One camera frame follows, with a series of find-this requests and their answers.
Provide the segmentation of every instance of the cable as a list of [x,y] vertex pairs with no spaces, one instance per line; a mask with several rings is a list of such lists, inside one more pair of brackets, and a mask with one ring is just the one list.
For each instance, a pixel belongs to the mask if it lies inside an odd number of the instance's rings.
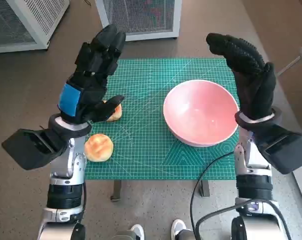
[[279,218],[281,219],[282,224],[283,224],[283,227],[284,227],[284,230],[285,230],[285,233],[286,233],[287,239],[288,239],[288,240],[291,240],[291,236],[290,236],[289,229],[288,229],[288,227],[287,227],[287,224],[286,224],[286,222],[285,222],[285,220],[284,220],[284,217],[283,217],[281,211],[277,208],[277,206],[276,206],[274,203],[272,203],[272,202],[269,201],[269,200],[264,200],[264,199],[250,199],[250,200],[248,200],[248,201],[245,201],[245,202],[236,204],[236,205],[234,205],[234,206],[229,206],[229,207],[227,207],[227,208],[224,208],[224,209],[215,211],[215,212],[213,212],[213,213],[210,213],[210,214],[208,214],[208,215],[206,215],[206,216],[200,218],[200,220],[197,221],[196,227],[195,227],[195,232],[194,232],[195,239],[196,239],[196,240],[201,239],[200,232],[199,232],[199,230],[200,230],[200,225],[201,225],[205,220],[208,220],[209,218],[211,218],[211,217],[213,217],[213,216],[216,216],[216,215],[219,215],[219,214],[221,214],[221,213],[225,213],[225,212],[228,212],[228,211],[237,209],[237,208],[241,208],[241,207],[243,207],[243,206],[245,206],[245,205],[247,205],[247,204],[249,204],[249,203],[251,203],[251,202],[262,202],[262,203],[267,203],[267,204],[269,204],[269,205],[273,208],[273,210],[275,211],[275,213],[276,213],[276,214],[279,216]]
[[218,158],[216,158],[215,160],[213,160],[205,169],[204,171],[202,172],[202,174],[200,175],[199,179],[197,180],[196,182],[196,185],[194,187],[194,190],[193,190],[193,193],[192,193],[192,197],[191,197],[191,203],[190,203],[190,217],[191,217],[191,223],[192,223],[192,229],[193,229],[193,232],[195,233],[195,225],[194,225],[194,219],[193,219],[193,200],[194,200],[194,195],[195,195],[195,190],[197,188],[197,186],[199,185],[201,179],[203,178],[203,176],[206,174],[206,172],[210,169],[210,167],[215,164],[217,161],[219,161],[220,159],[226,157],[226,156],[229,156],[233,154],[233,152],[228,152],[227,154],[224,154]]
[[92,6],[92,4],[90,3],[90,1],[88,1],[88,0],[84,0],[84,2],[88,5],[88,6]]
[[248,201],[245,201],[245,202],[242,202],[242,203],[239,203],[239,204],[236,204],[234,206],[230,206],[230,207],[227,207],[227,208],[224,208],[224,209],[220,209],[220,210],[217,210],[213,213],[210,213],[210,214],[207,214],[206,216],[200,218],[199,221],[197,221],[196,223],[196,226],[194,226],[194,219],[193,219],[193,200],[194,200],[194,195],[195,195],[195,190],[196,188],[198,187],[201,179],[203,178],[203,176],[206,174],[206,172],[210,169],[210,167],[215,164],[217,161],[219,161],[220,159],[226,157],[226,156],[229,156],[231,155],[233,152],[229,152],[227,154],[224,154],[218,158],[216,158],[215,160],[213,160],[203,171],[203,173],[200,175],[199,179],[197,180],[196,182],[196,185],[194,187],[194,190],[193,190],[193,193],[192,193],[192,197],[191,197],[191,202],[190,202],[190,217],[191,217],[191,223],[192,223],[192,229],[193,229],[193,232],[194,232],[194,236],[195,236],[195,239],[196,240],[201,240],[201,236],[200,236],[200,225],[205,221],[205,220],[208,220],[209,218],[213,217],[213,216],[216,216],[216,215],[219,215],[221,213],[225,213],[225,212],[228,212],[228,211],[231,211],[231,210],[234,210],[234,209],[237,209],[237,208],[240,208],[240,207],[243,207],[251,202],[261,202],[261,203],[267,203],[269,204],[273,210],[275,211],[275,213],[279,216],[279,218],[281,219],[282,221],[282,224],[283,224],[283,227],[284,227],[284,230],[285,230],[285,234],[286,234],[286,237],[287,237],[287,240],[291,240],[291,236],[290,236],[290,232],[289,232],[289,229],[287,227],[287,224],[286,224],[286,221],[281,213],[281,211],[279,210],[279,208],[274,204],[272,203],[271,201],[269,200],[264,200],[264,199],[250,199]]
[[79,223],[81,223],[83,216],[84,216],[84,212],[85,212],[85,207],[86,207],[86,182],[84,181],[83,183],[83,195],[84,195],[84,199],[83,199],[83,209],[82,209],[82,213],[79,217]]

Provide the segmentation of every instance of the green cutting mat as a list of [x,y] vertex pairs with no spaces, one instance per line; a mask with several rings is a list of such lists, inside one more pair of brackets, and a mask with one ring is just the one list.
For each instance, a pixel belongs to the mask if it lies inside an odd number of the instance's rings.
[[[120,60],[115,74],[109,77],[105,99],[124,95],[123,116],[117,122],[93,124],[89,135],[109,136],[114,152],[107,162],[89,161],[86,178],[193,180],[215,158],[232,151],[237,133],[221,144],[197,148],[181,143],[169,131],[162,110],[164,99],[173,87],[190,79],[216,82],[237,99],[233,74],[224,59]],[[209,180],[234,177],[232,155],[215,164],[205,176]]]

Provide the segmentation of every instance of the table leg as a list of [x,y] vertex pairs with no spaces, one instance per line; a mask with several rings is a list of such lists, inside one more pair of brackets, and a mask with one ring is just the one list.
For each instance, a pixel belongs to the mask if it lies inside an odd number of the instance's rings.
[[111,196],[111,202],[115,203],[121,200],[121,188],[122,180],[114,180],[113,195]]
[[209,197],[210,196],[210,188],[208,180],[201,180],[199,184],[199,194],[201,197]]

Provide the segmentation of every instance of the white sneaker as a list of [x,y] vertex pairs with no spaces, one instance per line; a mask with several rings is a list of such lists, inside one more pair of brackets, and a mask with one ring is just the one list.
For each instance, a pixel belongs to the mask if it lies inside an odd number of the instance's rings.
[[186,229],[185,223],[180,219],[175,220],[171,228],[171,239],[175,240],[175,236],[178,235],[183,229]]
[[144,230],[141,225],[135,224],[131,227],[131,231],[135,232],[135,234],[139,236],[141,240],[144,240]]

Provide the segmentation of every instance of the bread roll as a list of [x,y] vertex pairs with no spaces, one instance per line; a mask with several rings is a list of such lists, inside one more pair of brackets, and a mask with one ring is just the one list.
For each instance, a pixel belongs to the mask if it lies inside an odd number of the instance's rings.
[[87,159],[92,162],[104,162],[113,153],[113,142],[104,134],[95,134],[86,141],[84,153]]
[[115,108],[115,113],[113,113],[106,121],[116,121],[118,119],[120,119],[122,116],[122,105],[119,104],[116,108]]

